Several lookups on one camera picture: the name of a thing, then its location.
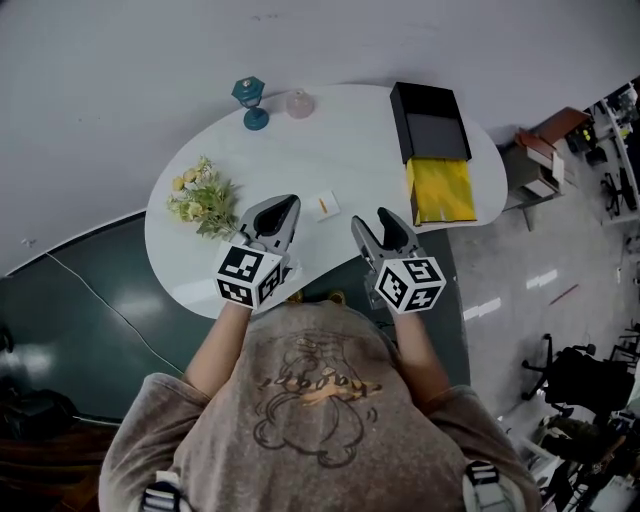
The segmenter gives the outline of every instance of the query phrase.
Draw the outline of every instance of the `green leaves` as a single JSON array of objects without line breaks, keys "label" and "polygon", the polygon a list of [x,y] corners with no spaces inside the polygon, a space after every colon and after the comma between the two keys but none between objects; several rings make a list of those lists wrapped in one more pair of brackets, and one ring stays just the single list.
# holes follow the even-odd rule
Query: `green leaves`
[{"label": "green leaves", "polygon": [[199,222],[197,233],[202,236],[230,236],[236,231],[238,222],[234,215],[238,202],[236,185],[223,179],[219,171],[214,171],[211,160],[205,156],[200,157],[198,166],[193,169],[197,178],[185,185],[179,197],[170,196],[167,208],[183,222]]}]

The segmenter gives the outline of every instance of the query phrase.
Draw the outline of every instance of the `small white box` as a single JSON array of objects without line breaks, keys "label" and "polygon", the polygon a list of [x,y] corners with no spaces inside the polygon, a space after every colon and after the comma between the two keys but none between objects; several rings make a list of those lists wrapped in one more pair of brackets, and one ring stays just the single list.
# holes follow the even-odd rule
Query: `small white box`
[{"label": "small white box", "polygon": [[375,290],[397,313],[431,309],[447,280],[435,258],[387,260]]},{"label": "small white box", "polygon": [[340,213],[336,196],[331,190],[325,190],[305,201],[305,206],[311,213],[313,220],[320,222]]},{"label": "small white box", "polygon": [[220,244],[213,268],[218,295],[251,309],[284,280],[282,256],[229,242]]}]

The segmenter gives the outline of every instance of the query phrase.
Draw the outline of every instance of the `white wall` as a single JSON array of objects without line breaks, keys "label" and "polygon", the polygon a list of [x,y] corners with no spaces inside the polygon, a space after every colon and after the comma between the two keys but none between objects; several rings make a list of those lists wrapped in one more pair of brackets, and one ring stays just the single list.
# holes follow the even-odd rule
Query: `white wall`
[{"label": "white wall", "polygon": [[7,0],[0,273],[144,208],[238,78],[446,86],[501,140],[640,74],[638,27],[634,0]]}]

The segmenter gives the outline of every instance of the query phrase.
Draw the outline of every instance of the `curved tabletop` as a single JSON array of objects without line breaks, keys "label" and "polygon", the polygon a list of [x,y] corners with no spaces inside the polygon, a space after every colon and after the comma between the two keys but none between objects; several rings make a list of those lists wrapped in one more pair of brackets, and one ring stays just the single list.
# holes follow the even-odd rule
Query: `curved tabletop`
[{"label": "curved tabletop", "polygon": [[[300,220],[289,247],[294,272],[267,299],[260,311],[334,267],[358,256],[351,235],[351,217],[360,216],[381,236],[376,210],[384,206],[409,225],[411,206],[400,156],[389,94],[391,89],[370,85],[331,85],[307,89],[316,101],[314,113],[303,120],[284,112],[284,94],[263,101],[269,125],[251,132],[242,124],[245,109],[220,119],[176,154],[151,192],[145,221],[147,253],[165,290],[191,311],[217,318],[224,301],[213,284],[212,263],[218,240],[200,237],[197,225],[182,223],[166,208],[171,180],[194,166],[200,155],[211,158],[239,189],[239,216],[272,196],[297,194],[302,200]],[[486,132],[463,116],[471,148],[469,161],[477,221],[433,223],[415,228],[421,233],[456,225],[483,225],[502,211],[507,180],[502,159]],[[309,202],[331,189],[340,214],[316,222]]]}]

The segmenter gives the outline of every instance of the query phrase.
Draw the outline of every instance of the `cartoon print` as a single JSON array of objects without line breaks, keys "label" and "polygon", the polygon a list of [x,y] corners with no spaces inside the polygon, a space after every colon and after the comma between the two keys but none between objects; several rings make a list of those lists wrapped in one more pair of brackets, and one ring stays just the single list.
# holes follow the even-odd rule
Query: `cartoon print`
[{"label": "cartoon print", "polygon": [[360,411],[368,404],[361,402],[380,393],[382,386],[360,379],[341,343],[298,339],[282,363],[278,376],[258,387],[277,393],[256,406],[263,418],[253,430],[255,441],[268,450],[292,449],[315,457],[324,468],[353,462],[365,421],[378,419],[375,407],[368,406],[363,421]]}]

